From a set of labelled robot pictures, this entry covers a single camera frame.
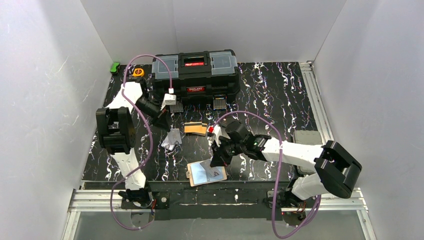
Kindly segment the tan card holder with sleeves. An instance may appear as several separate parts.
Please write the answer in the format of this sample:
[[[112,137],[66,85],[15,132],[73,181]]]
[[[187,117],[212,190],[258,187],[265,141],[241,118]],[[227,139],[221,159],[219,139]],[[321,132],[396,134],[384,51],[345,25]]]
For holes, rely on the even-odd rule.
[[[186,177],[191,187],[227,180],[224,166],[210,167],[211,159],[192,162],[187,165]]]

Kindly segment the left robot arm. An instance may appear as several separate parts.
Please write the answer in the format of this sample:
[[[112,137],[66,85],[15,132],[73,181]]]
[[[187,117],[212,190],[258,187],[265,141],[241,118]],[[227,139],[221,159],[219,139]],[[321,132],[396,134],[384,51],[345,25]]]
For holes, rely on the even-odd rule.
[[[151,117],[150,125],[169,132],[171,118],[166,107],[150,98],[145,80],[121,85],[116,97],[104,108],[97,109],[97,139],[102,148],[116,161],[124,176],[125,188],[139,191],[146,188],[147,178],[140,169],[135,153],[136,129],[132,121],[133,104]]]

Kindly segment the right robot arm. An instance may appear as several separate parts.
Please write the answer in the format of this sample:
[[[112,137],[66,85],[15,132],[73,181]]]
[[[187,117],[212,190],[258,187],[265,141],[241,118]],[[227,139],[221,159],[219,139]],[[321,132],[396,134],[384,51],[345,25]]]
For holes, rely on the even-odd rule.
[[[264,134],[253,134],[233,121],[224,128],[207,129],[212,149],[210,167],[227,167],[234,156],[244,154],[252,160],[283,162],[311,170],[308,176],[291,180],[281,200],[300,203],[311,197],[332,194],[342,199],[351,197],[362,171],[362,165],[338,142],[308,145]]]

